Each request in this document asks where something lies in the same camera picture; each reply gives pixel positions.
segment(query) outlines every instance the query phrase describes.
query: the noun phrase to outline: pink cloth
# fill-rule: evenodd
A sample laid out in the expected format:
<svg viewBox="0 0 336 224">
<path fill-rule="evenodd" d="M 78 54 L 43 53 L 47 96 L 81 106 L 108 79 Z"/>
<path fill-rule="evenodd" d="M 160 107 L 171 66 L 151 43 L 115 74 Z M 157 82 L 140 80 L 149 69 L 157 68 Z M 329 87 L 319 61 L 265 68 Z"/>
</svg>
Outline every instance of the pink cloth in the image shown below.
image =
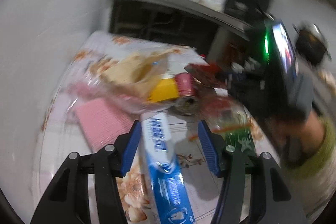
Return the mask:
<svg viewBox="0 0 336 224">
<path fill-rule="evenodd" d="M 103 98 L 91 100 L 75 108 L 83 133 L 94 152 L 113 144 L 121 134 L 128 133 L 132 120 Z"/>
</svg>

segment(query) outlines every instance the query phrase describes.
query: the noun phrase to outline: silver bolt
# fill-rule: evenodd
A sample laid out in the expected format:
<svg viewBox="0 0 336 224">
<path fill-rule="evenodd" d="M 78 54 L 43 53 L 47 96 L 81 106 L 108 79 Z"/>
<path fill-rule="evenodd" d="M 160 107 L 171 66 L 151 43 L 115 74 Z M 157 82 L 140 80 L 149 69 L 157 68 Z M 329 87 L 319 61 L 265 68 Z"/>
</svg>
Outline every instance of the silver bolt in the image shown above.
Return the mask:
<svg viewBox="0 0 336 224">
<path fill-rule="evenodd" d="M 264 159 L 266 159 L 266 160 L 269 160 L 272 156 L 271 156 L 271 154 L 268 153 L 268 152 L 263 152 L 262 157 L 263 157 Z"/>
<path fill-rule="evenodd" d="M 112 152 L 115 149 L 113 144 L 108 144 L 107 146 L 105 146 L 105 150 L 107 152 Z"/>
<path fill-rule="evenodd" d="M 69 159 L 74 160 L 74 159 L 77 158 L 77 156 L 78 156 L 78 154 L 77 154 L 76 152 L 71 152 L 71 153 L 69 154 Z"/>
<path fill-rule="evenodd" d="M 228 151 L 228 152 L 235 152 L 235 147 L 234 146 L 232 146 L 232 145 L 228 145 L 226 148 L 226 151 Z"/>
</svg>

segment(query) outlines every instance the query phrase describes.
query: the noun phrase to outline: floral tablecloth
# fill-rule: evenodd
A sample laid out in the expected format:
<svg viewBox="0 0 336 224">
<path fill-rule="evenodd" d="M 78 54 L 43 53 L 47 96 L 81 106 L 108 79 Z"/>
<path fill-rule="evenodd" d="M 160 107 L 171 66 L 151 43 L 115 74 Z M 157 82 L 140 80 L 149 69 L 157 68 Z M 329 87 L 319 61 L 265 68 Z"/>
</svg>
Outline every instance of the floral tablecloth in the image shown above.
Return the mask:
<svg viewBox="0 0 336 224">
<path fill-rule="evenodd" d="M 189 47 L 120 37 L 101 31 L 93 33 L 83 44 L 65 72 L 41 126 L 33 166 L 32 189 L 35 206 L 69 153 L 73 151 L 80 155 L 92 153 L 79 125 L 68 119 L 67 112 L 73 103 L 73 97 L 65 92 L 65 88 L 80 80 L 88 70 L 90 63 L 104 56 L 121 60 L 131 52 L 159 47 L 174 48 L 169 56 L 171 74 L 183 72 L 183 67 L 189 63 L 206 63 L 194 49 Z M 209 224 L 214 214 L 222 180 L 209 172 L 199 141 L 188 140 L 188 137 L 197 133 L 196 118 L 177 115 L 170 109 L 167 110 L 167 117 L 194 217 L 197 224 Z M 278 161 L 275 150 L 258 127 L 252 135 L 257 153 L 268 151 Z M 120 198 L 130 223 L 159 223 L 155 204 L 148 188 L 149 177 L 141 155 L 142 143 L 139 144 L 131 170 L 124 178 L 117 179 Z M 249 209 L 249 181 L 250 177 L 247 176 L 246 202 L 242 209 L 242 219 L 247 216 Z M 89 203 L 93 224 L 99 223 L 94 188 L 93 175 L 89 175 Z"/>
</svg>

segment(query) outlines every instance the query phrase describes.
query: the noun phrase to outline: green sleeve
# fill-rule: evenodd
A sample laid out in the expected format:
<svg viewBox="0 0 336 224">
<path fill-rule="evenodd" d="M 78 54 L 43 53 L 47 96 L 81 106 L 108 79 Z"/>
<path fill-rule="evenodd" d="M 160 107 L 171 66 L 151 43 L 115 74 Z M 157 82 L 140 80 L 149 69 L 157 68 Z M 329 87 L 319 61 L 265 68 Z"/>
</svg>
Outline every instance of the green sleeve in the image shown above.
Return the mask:
<svg viewBox="0 0 336 224">
<path fill-rule="evenodd" d="M 282 164 L 285 172 L 294 179 L 307 179 L 319 172 L 333 154 L 336 145 L 336 132 L 332 121 L 325 117 L 319 117 L 325 127 L 325 136 L 317 153 L 306 160 L 302 165 L 289 168 Z"/>
</svg>

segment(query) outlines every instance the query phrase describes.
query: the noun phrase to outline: green led light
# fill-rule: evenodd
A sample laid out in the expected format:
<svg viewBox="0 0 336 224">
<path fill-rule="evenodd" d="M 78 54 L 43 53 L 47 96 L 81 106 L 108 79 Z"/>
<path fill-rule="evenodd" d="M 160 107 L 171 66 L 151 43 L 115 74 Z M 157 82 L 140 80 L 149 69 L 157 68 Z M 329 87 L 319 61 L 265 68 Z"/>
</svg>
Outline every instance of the green led light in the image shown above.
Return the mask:
<svg viewBox="0 0 336 224">
<path fill-rule="evenodd" d="M 265 38 L 265 51 L 268 54 L 268 41 L 267 41 L 267 38 Z"/>
</svg>

